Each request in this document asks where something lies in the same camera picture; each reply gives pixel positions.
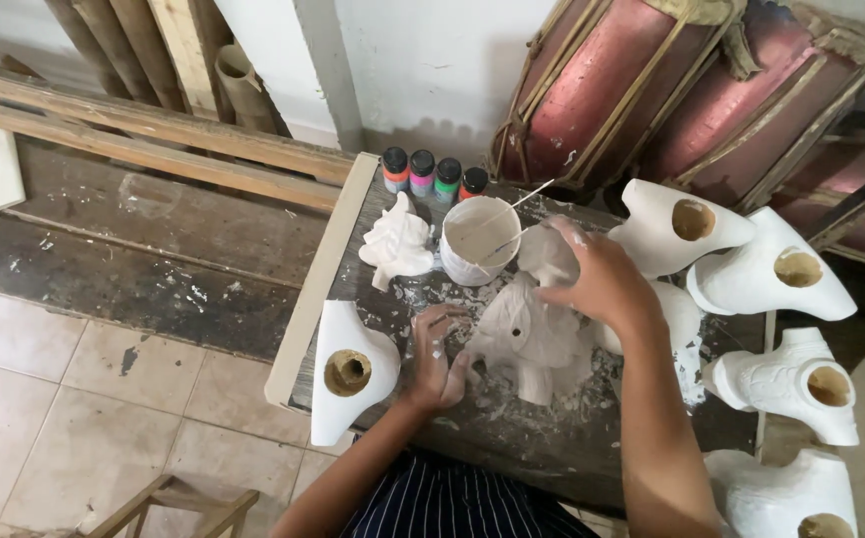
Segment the workbench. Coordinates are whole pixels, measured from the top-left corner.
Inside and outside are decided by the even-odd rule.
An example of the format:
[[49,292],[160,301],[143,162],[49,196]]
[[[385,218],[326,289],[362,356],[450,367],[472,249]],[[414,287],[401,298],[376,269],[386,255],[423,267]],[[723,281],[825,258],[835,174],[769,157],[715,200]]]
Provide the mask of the workbench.
[[[321,307],[321,299],[316,304],[304,296],[356,300],[366,325],[395,339],[405,357],[404,377],[411,315],[427,304],[456,300],[477,316],[515,271],[512,263],[478,289],[449,284],[438,270],[396,277],[386,293],[372,288],[373,268],[360,263],[356,252],[393,196],[370,181],[378,178],[378,163],[365,154],[330,216],[269,199],[224,196],[20,135],[16,140],[28,201],[0,212],[1,295],[274,363],[274,373],[287,374],[272,383],[279,390],[273,387],[271,401],[302,411],[310,407]],[[509,201],[523,194],[489,187],[489,195]],[[422,202],[417,207],[438,236],[447,208]],[[567,214],[586,230],[620,223],[544,197],[525,202],[519,213],[524,226],[548,214]],[[312,326],[303,324],[306,336],[291,338],[293,325],[310,318]],[[706,357],[737,349],[761,352],[764,315],[708,316],[702,337]],[[451,342],[450,352],[458,345]],[[287,355],[294,360],[280,360]],[[619,365],[619,358],[597,350],[597,370],[580,395],[549,408],[518,400],[510,387],[484,375],[478,391],[431,423],[416,445],[621,515],[613,388]],[[277,400],[277,394],[285,396]],[[375,423],[394,396],[368,409],[354,427]],[[703,450],[752,451],[756,413],[733,410],[712,396],[691,412]]]

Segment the bamboo tube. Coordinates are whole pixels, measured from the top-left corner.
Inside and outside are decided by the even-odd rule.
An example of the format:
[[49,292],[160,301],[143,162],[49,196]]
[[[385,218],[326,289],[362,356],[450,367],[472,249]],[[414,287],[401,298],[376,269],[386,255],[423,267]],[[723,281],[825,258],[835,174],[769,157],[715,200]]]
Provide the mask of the bamboo tube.
[[242,127],[276,134],[270,104],[256,79],[256,71],[239,44],[220,47],[214,67]]
[[44,1],[51,13],[54,14],[54,18],[60,23],[61,28],[67,33],[70,41],[74,43],[74,48],[97,71],[101,88],[113,97],[130,99],[130,92],[127,91],[124,81],[114,69],[114,64],[110,62],[110,58],[104,53],[101,44],[97,43],[97,39],[87,28],[87,24],[83,22],[83,19],[71,5],[71,0]]
[[174,112],[187,112],[177,72],[173,70],[170,54],[166,52],[163,36],[146,0],[110,0],[117,19],[126,33],[130,46],[139,59],[153,91],[163,108]]
[[146,78],[137,55],[130,48],[124,29],[117,21],[117,14],[108,0],[73,0],[74,9],[80,13],[83,22],[90,29],[97,43],[106,53],[114,69],[120,74],[127,91],[135,101],[160,105],[153,86]]

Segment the wooden chair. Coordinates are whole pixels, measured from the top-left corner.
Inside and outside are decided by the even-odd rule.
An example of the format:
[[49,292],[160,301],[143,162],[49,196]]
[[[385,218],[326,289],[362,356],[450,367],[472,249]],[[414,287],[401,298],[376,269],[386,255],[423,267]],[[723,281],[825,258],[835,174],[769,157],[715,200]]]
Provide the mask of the wooden chair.
[[217,501],[197,493],[171,491],[167,488],[174,480],[173,475],[161,475],[88,534],[87,538],[114,538],[124,527],[127,527],[126,538],[139,538],[151,506],[205,514],[192,538],[217,538],[230,526],[233,526],[230,538],[238,538],[243,532],[247,510],[259,500],[259,492],[255,489],[245,492],[234,501]]

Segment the paint-splattered table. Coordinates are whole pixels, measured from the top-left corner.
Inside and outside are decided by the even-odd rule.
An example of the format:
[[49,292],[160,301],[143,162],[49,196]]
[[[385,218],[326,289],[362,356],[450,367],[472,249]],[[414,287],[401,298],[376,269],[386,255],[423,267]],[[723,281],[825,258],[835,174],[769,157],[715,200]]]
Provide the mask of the paint-splattered table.
[[[272,381],[277,370],[281,373],[290,370],[290,357],[287,355],[291,352],[296,355],[292,371],[294,374],[298,371],[295,383],[287,385],[288,396],[282,398],[288,400],[282,403],[295,408],[308,410],[311,407],[317,344],[313,329],[319,319],[322,297],[354,300],[366,326],[395,340],[404,357],[401,387],[411,371],[409,319],[428,305],[448,301],[467,306],[477,320],[489,301],[517,271],[512,262],[495,281],[478,288],[457,285],[441,270],[415,277],[397,276],[384,293],[373,288],[374,268],[362,263],[357,252],[364,244],[363,234],[371,229],[383,209],[392,207],[395,196],[382,185],[378,170],[372,182],[360,188],[358,193],[349,192],[354,190],[354,186],[347,184],[343,191],[346,200],[341,198],[333,215],[338,222],[331,220],[320,245],[321,251],[330,252],[317,254],[310,268],[310,275],[317,276],[316,281],[307,278],[296,304],[294,316],[299,313],[306,321],[291,321],[274,363],[271,385],[275,385]],[[487,194],[515,202],[525,192],[491,185]],[[433,235],[438,237],[449,207],[432,198],[413,201],[417,214],[435,226]],[[601,232],[621,223],[610,214],[558,203],[544,196],[525,201],[518,212],[523,226],[531,226],[550,214],[566,214],[582,223],[584,229]],[[291,332],[296,334],[302,328],[298,325],[303,324],[306,325],[303,337],[291,338]],[[457,334],[449,340],[447,350],[450,356],[461,349],[463,337]],[[682,386],[689,392],[686,400],[696,402],[702,399],[703,391],[696,380],[701,360],[738,349],[760,353],[764,340],[763,314],[727,318],[707,316],[699,339],[689,345],[689,349],[676,353]],[[278,368],[276,363],[281,359],[282,368]],[[623,502],[616,396],[620,358],[596,349],[592,361],[594,373],[582,384],[579,393],[571,398],[558,398],[549,407],[519,400],[508,382],[498,376],[484,375],[484,382],[477,392],[467,393],[459,405],[426,427],[415,438],[415,444],[531,483],[579,506],[620,515]],[[268,386],[267,396],[276,401],[276,390]],[[356,421],[355,428],[369,428],[396,396],[393,393],[367,409]],[[691,406],[690,412],[702,450],[732,448],[752,451],[756,413],[731,409],[711,396]]]

